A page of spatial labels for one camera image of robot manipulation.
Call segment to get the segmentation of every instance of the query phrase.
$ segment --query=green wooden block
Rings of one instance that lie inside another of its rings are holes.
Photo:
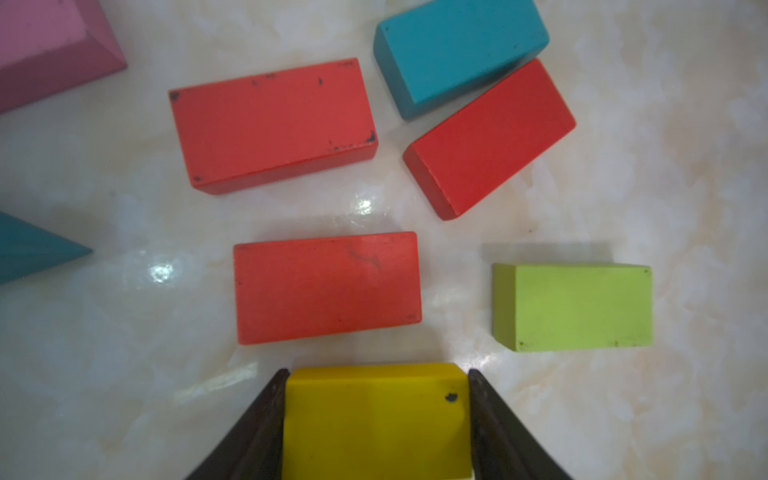
[[[651,345],[652,310],[648,266],[493,266],[493,336],[516,352]]]

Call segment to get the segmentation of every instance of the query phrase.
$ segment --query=teal wooden block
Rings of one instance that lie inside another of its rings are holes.
[[[373,54],[408,120],[522,67],[547,43],[533,0],[435,0],[381,22]]]
[[[0,212],[0,285],[92,250]]]

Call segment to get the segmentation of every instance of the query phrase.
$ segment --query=pink block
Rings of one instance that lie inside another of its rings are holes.
[[[0,112],[126,66],[98,0],[0,0]]]

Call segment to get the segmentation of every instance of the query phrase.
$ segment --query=block side face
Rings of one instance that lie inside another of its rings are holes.
[[[395,101],[395,106],[400,116],[404,120],[415,117],[416,111],[413,99],[410,92],[408,92],[406,83],[402,79],[397,62],[386,43],[382,25],[376,28],[376,36],[373,38],[373,56],[376,58],[376,63],[379,65],[387,87],[389,87],[389,93]]]
[[[241,177],[230,178],[222,181],[208,181],[202,177],[190,175],[190,185],[207,194],[221,195],[242,190],[244,188],[257,187],[259,185],[271,184],[289,178],[300,177],[301,175],[314,174],[322,170],[343,167],[359,161],[370,160],[375,157],[379,142],[373,141],[360,147],[351,147],[341,153],[326,155],[325,157],[313,158],[304,162],[277,167],[257,174],[243,175]]]
[[[437,0],[382,26],[417,106],[509,68],[549,40],[532,0]]]
[[[75,0],[75,4],[83,18],[88,34],[123,65],[126,65],[125,57],[120,49],[120,45],[118,45],[118,40],[114,37],[112,28],[109,26],[107,17],[104,14],[104,10],[101,9],[98,0]]]
[[[405,365],[331,366],[296,369],[290,381],[300,382],[368,382],[371,380],[419,381],[424,378],[461,379],[466,374],[454,363],[413,363]]]
[[[574,127],[568,106],[534,60],[413,146],[460,215]]]
[[[493,337],[503,346],[517,350],[515,335],[515,266],[493,266]]]
[[[466,375],[398,367],[402,377],[364,367],[366,378],[341,368],[329,381],[289,379],[283,478],[469,477]]]
[[[84,250],[80,253],[50,253],[23,257],[4,257],[0,255],[0,285],[71,262],[90,252],[90,250]]]
[[[0,2],[0,70],[83,41],[87,34],[74,0]]]
[[[420,322],[413,232],[234,248],[243,344]]]
[[[525,351],[653,341],[649,267],[518,266],[517,278],[517,341]]]
[[[120,71],[125,63],[90,36],[0,70],[0,112]]]
[[[378,144],[355,58],[181,88],[170,102],[187,172],[204,184]]]
[[[443,220],[451,220],[458,216],[457,212],[453,210],[448,199],[445,198],[443,192],[440,190],[440,186],[435,181],[435,178],[429,172],[427,167],[419,157],[419,152],[413,145],[408,147],[402,155],[403,161],[411,171],[411,175],[416,180],[416,183],[421,187],[422,192],[432,205],[432,209]]]

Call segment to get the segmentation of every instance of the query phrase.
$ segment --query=white marble table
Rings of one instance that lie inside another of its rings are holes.
[[[183,478],[279,367],[480,368],[577,479],[768,478],[768,6],[539,2],[577,130],[443,222],[372,56],[387,0],[102,0],[127,71],[0,116],[0,210],[95,254],[0,288],[0,478]],[[167,90],[356,56],[372,161],[212,197]],[[415,230],[424,321],[238,346],[231,247]],[[517,354],[490,264],[654,268],[655,345]]]

